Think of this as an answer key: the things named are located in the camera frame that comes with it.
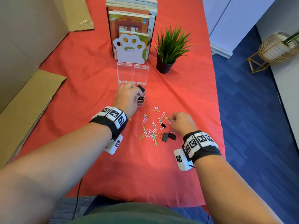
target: stack of books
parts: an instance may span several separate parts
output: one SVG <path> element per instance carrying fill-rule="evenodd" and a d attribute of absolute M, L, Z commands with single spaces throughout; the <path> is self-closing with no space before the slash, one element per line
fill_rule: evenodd
<path fill-rule="evenodd" d="M 113 41 L 121 34 L 136 35 L 146 48 L 142 53 L 146 61 L 149 57 L 152 36 L 158 13 L 156 0 L 106 0 L 112 53 L 117 60 Z"/>

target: white wall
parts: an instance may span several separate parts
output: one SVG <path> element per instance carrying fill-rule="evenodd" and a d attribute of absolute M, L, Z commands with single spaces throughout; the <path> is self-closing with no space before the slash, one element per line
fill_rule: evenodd
<path fill-rule="evenodd" d="M 211 45 L 232 53 L 275 0 L 231 0 L 210 35 Z"/>
<path fill-rule="evenodd" d="M 299 0 L 276 0 L 258 21 L 262 41 L 277 31 L 293 34 L 299 30 Z M 286 109 L 297 145 L 299 143 L 299 55 L 271 69 Z"/>
<path fill-rule="evenodd" d="M 230 0 L 202 0 L 209 35 L 216 26 Z"/>

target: hand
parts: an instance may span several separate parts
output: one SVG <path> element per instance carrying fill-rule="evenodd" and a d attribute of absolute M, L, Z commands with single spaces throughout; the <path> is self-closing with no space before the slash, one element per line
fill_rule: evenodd
<path fill-rule="evenodd" d="M 172 129 L 184 137 L 186 134 L 197 131 L 197 127 L 190 115 L 184 112 L 174 112 L 170 118 Z"/>
<path fill-rule="evenodd" d="M 137 99 L 143 96 L 139 87 L 132 82 L 121 85 L 115 95 L 113 107 L 122 110 L 130 118 L 137 110 Z"/>

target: wicker basket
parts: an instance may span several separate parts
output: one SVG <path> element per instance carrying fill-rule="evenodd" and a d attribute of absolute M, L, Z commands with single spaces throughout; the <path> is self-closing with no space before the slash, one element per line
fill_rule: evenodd
<path fill-rule="evenodd" d="M 299 43 L 294 40 L 289 44 L 284 44 L 290 35 L 283 32 L 276 32 L 266 38 L 260 45 L 258 54 L 267 63 L 279 63 L 299 52 Z"/>

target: clear plastic box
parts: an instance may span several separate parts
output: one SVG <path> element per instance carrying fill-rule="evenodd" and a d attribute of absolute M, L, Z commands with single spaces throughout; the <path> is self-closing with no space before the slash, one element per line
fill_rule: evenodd
<path fill-rule="evenodd" d="M 118 87 L 131 81 L 136 85 L 141 85 L 145 89 L 144 96 L 140 97 L 137 102 L 137 106 L 141 107 L 145 101 L 147 76 L 150 69 L 149 66 L 135 64 L 134 70 L 132 69 L 132 63 L 117 62 L 116 66 Z"/>

